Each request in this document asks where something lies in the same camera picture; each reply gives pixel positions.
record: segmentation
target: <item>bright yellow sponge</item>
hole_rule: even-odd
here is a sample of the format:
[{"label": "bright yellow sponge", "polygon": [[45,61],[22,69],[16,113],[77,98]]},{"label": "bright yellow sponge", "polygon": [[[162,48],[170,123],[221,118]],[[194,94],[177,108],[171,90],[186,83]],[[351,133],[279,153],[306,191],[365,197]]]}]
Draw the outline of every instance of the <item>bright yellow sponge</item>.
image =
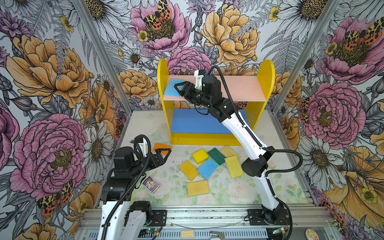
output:
[{"label": "bright yellow sponge", "polygon": [[227,163],[227,168],[231,178],[241,177],[244,175],[237,156],[227,157],[225,158],[225,162]]},{"label": "bright yellow sponge", "polygon": [[188,196],[203,195],[209,193],[207,180],[187,183]]},{"label": "bright yellow sponge", "polygon": [[192,157],[195,160],[196,164],[200,164],[202,162],[205,162],[209,158],[208,154],[205,152],[204,149],[201,149],[201,150],[193,153]]},{"label": "bright yellow sponge", "polygon": [[199,175],[195,166],[188,160],[181,164],[179,168],[190,181],[193,181]]},{"label": "bright yellow sponge", "polygon": [[232,148],[229,146],[225,146],[220,150],[220,153],[223,154],[225,157],[231,157],[231,156],[237,156],[238,159],[240,159],[240,155],[238,155]]}]

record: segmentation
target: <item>sponge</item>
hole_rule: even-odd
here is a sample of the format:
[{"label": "sponge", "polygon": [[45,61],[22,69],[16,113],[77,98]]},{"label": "sponge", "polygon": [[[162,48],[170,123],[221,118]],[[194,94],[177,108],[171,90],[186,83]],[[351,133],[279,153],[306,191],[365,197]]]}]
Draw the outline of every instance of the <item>sponge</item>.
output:
[{"label": "sponge", "polygon": [[231,175],[231,178],[241,177],[244,175],[237,156],[227,157],[225,162],[227,163],[229,175]]},{"label": "sponge", "polygon": [[238,155],[235,151],[232,150],[232,148],[225,146],[220,150],[221,154],[223,154],[225,157],[231,157],[236,155],[237,159],[240,159],[240,155]]},{"label": "sponge", "polygon": [[199,175],[195,166],[188,160],[181,164],[179,168],[190,181],[193,181]]},{"label": "sponge", "polygon": [[[180,94],[176,91],[175,89],[175,84],[176,83],[183,83],[185,82],[185,80],[180,80],[180,79],[171,79],[169,81],[169,84],[168,86],[166,87],[166,90],[164,91],[164,95],[167,95],[167,96],[172,96],[172,97],[178,97],[180,96]],[[177,88],[179,90],[182,89],[183,86],[178,86]]]},{"label": "sponge", "polygon": [[201,149],[201,150],[193,153],[192,157],[195,160],[196,164],[200,164],[209,158],[208,154],[205,152],[204,149]]},{"label": "sponge", "polygon": [[214,160],[219,166],[225,163],[225,156],[220,153],[216,148],[209,151],[208,156],[210,156],[210,158],[212,158],[212,160]]},{"label": "sponge", "polygon": [[[158,148],[170,148],[172,150],[172,146],[168,146],[168,145],[161,144],[161,143],[156,143],[155,146],[153,147],[152,152],[156,152],[155,150]],[[167,153],[168,153],[167,151],[161,152],[161,154],[164,154],[164,155],[166,155]]]},{"label": "sponge", "polygon": [[217,163],[208,158],[208,160],[197,170],[197,172],[200,173],[200,175],[205,179],[208,179],[216,168],[218,168]]},{"label": "sponge", "polygon": [[207,180],[187,183],[188,196],[203,195],[209,193]]}]

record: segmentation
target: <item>blue sponge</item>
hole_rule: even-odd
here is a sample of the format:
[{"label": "blue sponge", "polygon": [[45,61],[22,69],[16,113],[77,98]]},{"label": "blue sponge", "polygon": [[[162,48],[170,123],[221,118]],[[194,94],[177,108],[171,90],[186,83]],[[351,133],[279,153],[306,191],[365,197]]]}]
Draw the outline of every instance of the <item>blue sponge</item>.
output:
[{"label": "blue sponge", "polygon": [[203,165],[197,170],[198,173],[200,173],[201,176],[203,176],[205,179],[208,179],[212,173],[218,168],[218,165],[216,162],[214,162],[211,158],[208,158],[208,160],[203,163]]},{"label": "blue sponge", "polygon": [[[178,97],[180,96],[180,94],[176,91],[175,89],[175,84],[177,83],[183,83],[185,82],[185,80],[180,80],[180,79],[171,79],[169,81],[169,84],[166,88],[166,90],[164,91],[164,95],[167,95],[167,96],[172,96],[172,97]],[[178,86],[177,87],[179,90],[181,90],[183,88],[183,86]]]}]

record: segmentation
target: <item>toy shelf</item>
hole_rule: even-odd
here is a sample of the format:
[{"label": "toy shelf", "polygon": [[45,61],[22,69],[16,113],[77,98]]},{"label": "toy shelf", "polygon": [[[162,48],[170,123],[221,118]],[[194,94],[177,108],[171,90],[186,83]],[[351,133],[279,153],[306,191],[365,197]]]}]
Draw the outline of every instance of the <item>toy shelf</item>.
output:
[{"label": "toy shelf", "polygon": [[[248,101],[241,114],[255,130],[275,83],[275,67],[265,60],[257,76],[224,76],[234,101]],[[195,83],[194,76],[169,75],[167,62],[160,59],[157,68],[157,84],[170,141],[174,145],[240,146],[235,136],[212,115],[201,115],[195,109],[174,109],[173,101],[185,101],[181,96],[166,96],[164,91],[171,79]],[[227,97],[222,84],[223,97]]]}]

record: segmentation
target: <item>wall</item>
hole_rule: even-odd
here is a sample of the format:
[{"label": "wall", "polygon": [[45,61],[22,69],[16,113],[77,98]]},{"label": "wall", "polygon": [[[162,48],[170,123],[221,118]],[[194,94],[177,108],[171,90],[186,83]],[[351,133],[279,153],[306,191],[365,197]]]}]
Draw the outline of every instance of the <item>wall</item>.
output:
[{"label": "wall", "polygon": [[127,116],[69,1],[0,6],[2,238],[74,239]]},{"label": "wall", "polygon": [[[170,19],[154,30],[151,19],[161,12],[159,2],[167,3]],[[306,2],[86,1],[133,109],[161,108],[156,79],[161,58],[167,60],[171,74],[193,75],[194,70],[219,65],[225,75],[255,75],[264,59],[275,62],[277,73],[290,71],[327,1]],[[308,16],[304,20],[297,18],[302,4]],[[81,26],[77,20],[70,23]],[[174,105],[194,107],[186,102]]]},{"label": "wall", "polygon": [[336,11],[276,116],[343,238],[384,239],[384,3],[341,7],[350,11]]}]

